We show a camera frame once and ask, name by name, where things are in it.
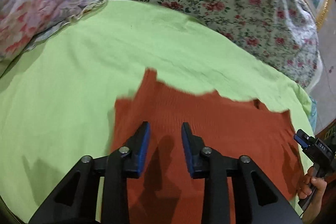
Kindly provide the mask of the rust orange knit sweater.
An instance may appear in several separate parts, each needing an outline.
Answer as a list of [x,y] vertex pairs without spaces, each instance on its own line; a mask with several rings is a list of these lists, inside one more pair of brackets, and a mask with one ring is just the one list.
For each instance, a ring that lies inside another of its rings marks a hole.
[[150,123],[145,170],[127,184],[131,223],[199,223],[204,182],[190,177],[183,152],[181,127],[222,155],[248,155],[292,200],[303,175],[299,149],[293,139],[290,112],[272,112],[259,100],[232,101],[210,92],[185,93],[157,80],[148,69],[133,98],[115,102],[113,148]]

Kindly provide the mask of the light green bed sheet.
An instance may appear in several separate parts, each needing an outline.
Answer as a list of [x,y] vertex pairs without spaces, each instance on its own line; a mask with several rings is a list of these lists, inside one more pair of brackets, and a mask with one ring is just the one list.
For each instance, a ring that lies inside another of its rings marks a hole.
[[146,68],[190,93],[290,110],[295,129],[313,132],[306,92],[225,36],[171,9],[108,1],[1,77],[1,197],[17,217],[28,221],[81,156],[107,153],[115,100],[137,90]]

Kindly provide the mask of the teal patterned cloth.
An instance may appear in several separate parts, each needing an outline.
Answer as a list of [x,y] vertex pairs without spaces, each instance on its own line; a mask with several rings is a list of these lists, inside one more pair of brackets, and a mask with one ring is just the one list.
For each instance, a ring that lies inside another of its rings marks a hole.
[[310,115],[309,115],[309,123],[311,125],[311,128],[313,130],[313,132],[315,132],[316,129],[316,124],[317,124],[317,102],[316,100],[310,96],[309,97],[311,100],[311,110],[310,110]]

